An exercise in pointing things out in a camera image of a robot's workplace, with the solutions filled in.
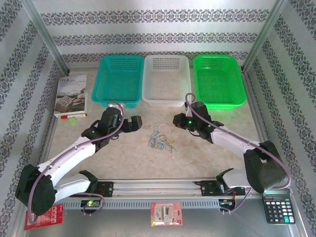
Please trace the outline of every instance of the plastic basket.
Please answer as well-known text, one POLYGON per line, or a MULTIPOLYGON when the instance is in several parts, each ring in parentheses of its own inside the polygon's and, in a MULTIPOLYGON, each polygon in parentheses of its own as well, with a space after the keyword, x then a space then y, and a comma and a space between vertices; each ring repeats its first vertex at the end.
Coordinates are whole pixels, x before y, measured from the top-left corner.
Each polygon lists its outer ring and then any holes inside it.
POLYGON ((198 55, 193 60, 197 99, 208 109, 232 109, 246 101, 238 63, 229 55, 198 55))
POLYGON ((178 55, 145 58, 142 98, 150 106, 180 107, 191 92, 189 60, 178 55))
POLYGON ((141 97, 144 59, 141 56, 103 56, 95 81, 92 101, 103 106, 110 100, 135 107, 141 97))

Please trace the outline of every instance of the calculator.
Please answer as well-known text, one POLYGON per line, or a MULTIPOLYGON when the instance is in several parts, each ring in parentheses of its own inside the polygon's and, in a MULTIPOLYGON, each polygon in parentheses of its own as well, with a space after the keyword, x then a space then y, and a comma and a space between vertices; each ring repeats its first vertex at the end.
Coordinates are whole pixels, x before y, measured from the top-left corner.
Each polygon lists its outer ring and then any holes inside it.
POLYGON ((290 190, 268 190, 262 196, 267 222, 269 224, 295 224, 290 190))

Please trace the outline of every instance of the wall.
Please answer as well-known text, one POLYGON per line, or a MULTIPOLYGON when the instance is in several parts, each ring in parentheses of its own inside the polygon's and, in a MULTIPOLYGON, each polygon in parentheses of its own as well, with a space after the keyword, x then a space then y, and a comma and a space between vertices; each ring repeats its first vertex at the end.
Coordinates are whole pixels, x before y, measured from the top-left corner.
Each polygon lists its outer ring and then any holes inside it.
POLYGON ((289 1, 248 72, 269 138, 316 236, 316 1, 289 1))
POLYGON ((0 237, 10 235, 22 168, 37 164, 59 69, 19 0, 0 0, 0 237))
POLYGON ((275 0, 34 1, 69 68, 105 54, 225 53, 240 65, 275 0))

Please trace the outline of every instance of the red card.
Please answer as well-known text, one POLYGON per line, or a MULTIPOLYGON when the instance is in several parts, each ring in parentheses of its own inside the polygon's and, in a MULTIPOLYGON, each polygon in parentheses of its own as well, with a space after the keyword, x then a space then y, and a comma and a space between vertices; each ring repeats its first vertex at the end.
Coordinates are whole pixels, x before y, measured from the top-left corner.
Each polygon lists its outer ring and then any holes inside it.
POLYGON ((35 224, 28 221, 28 211, 25 213, 25 230, 36 229, 44 226, 51 226, 63 223, 64 206, 63 204, 53 205, 45 214, 39 216, 35 224))

